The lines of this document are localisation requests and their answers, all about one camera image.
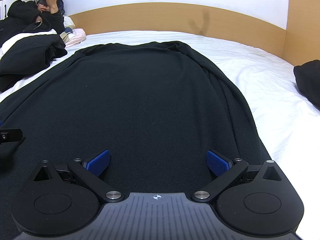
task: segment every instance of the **bed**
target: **bed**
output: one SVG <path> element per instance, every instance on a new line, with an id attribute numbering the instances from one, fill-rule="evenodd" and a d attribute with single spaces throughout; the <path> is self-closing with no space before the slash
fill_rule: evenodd
<path id="1" fill-rule="evenodd" d="M 319 152 L 320 111 L 299 93 L 293 66 L 262 49 L 179 32 L 121 31 L 88 35 L 85 41 L 68 48 L 68 54 L 54 60 L 49 68 L 20 80 L 1 93 L 0 102 L 79 49 L 97 44 L 138 45 L 151 41 L 182 41 L 190 45 L 214 62 L 240 89 L 250 106 L 262 142 L 304 203 L 305 213 L 297 234 L 302 239 L 319 239 L 316 221 L 320 207 L 317 204 L 318 188 L 315 187 L 318 171 L 307 161 L 316 160 Z"/>

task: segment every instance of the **person's wrist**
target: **person's wrist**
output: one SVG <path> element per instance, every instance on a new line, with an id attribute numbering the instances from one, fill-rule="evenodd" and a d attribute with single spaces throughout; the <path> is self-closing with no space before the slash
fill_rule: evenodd
<path id="1" fill-rule="evenodd" d="M 59 11 L 58 6 L 54 5 L 54 6 L 50 6 L 50 12 L 53 13 L 57 13 Z"/>

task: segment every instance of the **silver screw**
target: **silver screw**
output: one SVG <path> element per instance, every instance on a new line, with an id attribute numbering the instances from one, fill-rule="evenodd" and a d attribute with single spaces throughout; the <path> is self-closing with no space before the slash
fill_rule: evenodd
<path id="1" fill-rule="evenodd" d="M 119 191 L 109 191 L 106 194 L 106 197 L 109 199 L 118 199 L 121 198 L 121 193 Z"/>
<path id="2" fill-rule="evenodd" d="M 200 190 L 194 193 L 194 196 L 199 199 L 205 199 L 210 197 L 210 194 L 206 191 Z"/>

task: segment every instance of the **white cabinet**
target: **white cabinet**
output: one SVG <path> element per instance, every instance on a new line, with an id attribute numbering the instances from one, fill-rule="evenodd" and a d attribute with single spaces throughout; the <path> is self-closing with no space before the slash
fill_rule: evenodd
<path id="1" fill-rule="evenodd" d="M 7 15 L 8 10 L 12 5 L 12 3 L 14 3 L 15 1 L 17 0 L 0 0 L 0 20 L 3 20 L 8 16 Z M 27 1 L 35 1 L 35 0 L 21 0 L 21 1 L 27 2 Z"/>

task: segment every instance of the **blue textured pad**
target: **blue textured pad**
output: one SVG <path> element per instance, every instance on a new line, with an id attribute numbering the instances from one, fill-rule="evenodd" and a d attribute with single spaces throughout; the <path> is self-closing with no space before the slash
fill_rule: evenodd
<path id="1" fill-rule="evenodd" d="M 208 168 L 219 177 L 221 174 L 229 170 L 231 167 L 229 163 L 214 154 L 212 151 L 208 151 L 206 155 L 206 161 Z"/>
<path id="2" fill-rule="evenodd" d="M 98 177 L 109 166 L 109 163 L 110 154 L 108 150 L 105 150 L 93 160 L 89 161 L 85 168 Z"/>

